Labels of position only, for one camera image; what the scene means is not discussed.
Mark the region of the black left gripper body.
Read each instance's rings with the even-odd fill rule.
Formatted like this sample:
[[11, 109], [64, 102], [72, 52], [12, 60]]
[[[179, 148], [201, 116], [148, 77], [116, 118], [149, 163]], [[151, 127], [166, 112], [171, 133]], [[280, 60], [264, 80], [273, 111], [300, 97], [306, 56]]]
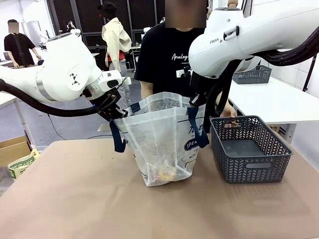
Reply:
[[105, 120], [113, 120], [113, 112], [118, 106], [121, 96], [117, 93], [107, 94], [103, 102], [97, 107], [98, 115]]

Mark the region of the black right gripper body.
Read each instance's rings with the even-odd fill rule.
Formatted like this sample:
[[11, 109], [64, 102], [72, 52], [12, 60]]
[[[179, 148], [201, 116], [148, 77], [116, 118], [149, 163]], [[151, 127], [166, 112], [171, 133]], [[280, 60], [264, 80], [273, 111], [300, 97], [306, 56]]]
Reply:
[[194, 93], [191, 96], [192, 99], [196, 96], [199, 96], [200, 99], [204, 99], [208, 91], [208, 78], [197, 73], [192, 73], [190, 86], [194, 90]]

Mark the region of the person left hand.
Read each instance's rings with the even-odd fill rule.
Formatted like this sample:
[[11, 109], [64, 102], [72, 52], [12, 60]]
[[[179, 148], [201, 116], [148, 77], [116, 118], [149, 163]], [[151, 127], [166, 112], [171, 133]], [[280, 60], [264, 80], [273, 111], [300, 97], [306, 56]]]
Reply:
[[[221, 118], [226, 118], [226, 117], [235, 118], [235, 117], [237, 117], [237, 113], [236, 113], [235, 109], [230, 104], [226, 104], [220, 117]], [[237, 126], [236, 121], [232, 121], [232, 123], [227, 123], [224, 125], [224, 127], [236, 127], [236, 126]]]

